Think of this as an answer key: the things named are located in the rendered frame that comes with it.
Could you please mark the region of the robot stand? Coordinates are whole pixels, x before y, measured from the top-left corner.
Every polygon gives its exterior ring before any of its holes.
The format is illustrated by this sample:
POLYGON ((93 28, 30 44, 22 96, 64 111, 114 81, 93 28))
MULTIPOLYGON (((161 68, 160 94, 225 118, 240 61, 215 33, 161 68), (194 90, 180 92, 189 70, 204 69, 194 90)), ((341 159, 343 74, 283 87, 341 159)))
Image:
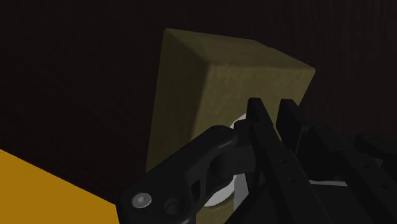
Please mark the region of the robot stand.
POLYGON ((276 121, 281 99, 300 103, 314 75, 313 67, 257 41, 166 29, 147 169, 209 127, 244 118, 251 97, 276 121))

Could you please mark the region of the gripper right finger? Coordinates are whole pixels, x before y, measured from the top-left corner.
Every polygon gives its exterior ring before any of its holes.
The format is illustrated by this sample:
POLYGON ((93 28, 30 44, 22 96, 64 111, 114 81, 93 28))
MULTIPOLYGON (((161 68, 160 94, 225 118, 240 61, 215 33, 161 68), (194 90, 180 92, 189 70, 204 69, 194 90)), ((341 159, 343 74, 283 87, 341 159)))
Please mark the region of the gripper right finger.
POLYGON ((292 99, 281 99, 276 128, 309 179, 342 178, 373 224, 397 224, 397 144, 364 133, 350 146, 329 126, 312 123, 292 99))

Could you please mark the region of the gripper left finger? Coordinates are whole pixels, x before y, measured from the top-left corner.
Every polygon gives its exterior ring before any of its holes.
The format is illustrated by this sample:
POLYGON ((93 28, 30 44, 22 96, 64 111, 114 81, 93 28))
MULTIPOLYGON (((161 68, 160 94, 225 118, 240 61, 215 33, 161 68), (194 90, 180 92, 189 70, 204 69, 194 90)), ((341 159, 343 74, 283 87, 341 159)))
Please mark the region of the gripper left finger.
POLYGON ((236 174, 249 194, 226 224, 330 224, 293 152, 278 138, 261 99, 234 128, 210 127, 119 196, 120 224, 196 224, 197 213, 236 174))

